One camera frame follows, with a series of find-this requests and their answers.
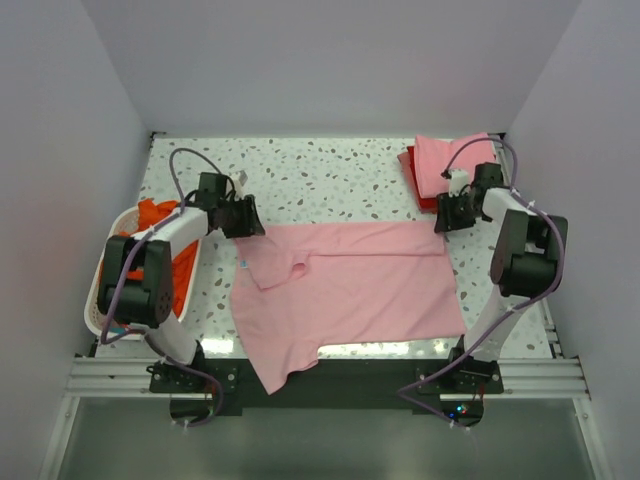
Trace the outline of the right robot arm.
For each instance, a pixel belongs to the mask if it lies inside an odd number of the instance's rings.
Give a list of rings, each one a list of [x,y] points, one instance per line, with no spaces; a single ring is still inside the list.
[[[476,323],[461,338],[464,358],[445,369],[448,386],[466,393],[481,380],[479,366],[467,358],[498,360],[521,316],[559,287],[569,222],[538,209],[507,186],[495,163],[478,165],[473,177],[462,169],[447,170],[443,177],[448,189],[436,197],[436,233],[464,230],[478,219],[499,228],[489,268],[491,294]]]

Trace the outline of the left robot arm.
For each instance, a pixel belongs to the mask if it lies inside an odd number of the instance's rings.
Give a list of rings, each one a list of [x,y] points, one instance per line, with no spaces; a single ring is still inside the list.
[[[185,392],[200,390],[207,368],[196,361],[199,342],[174,312],[173,261],[214,231],[228,239],[263,236],[255,197],[242,195],[224,174],[203,173],[198,188],[179,191],[169,214],[129,236],[113,235],[104,247],[96,305],[104,316],[100,343],[137,335],[175,362],[171,378]]]

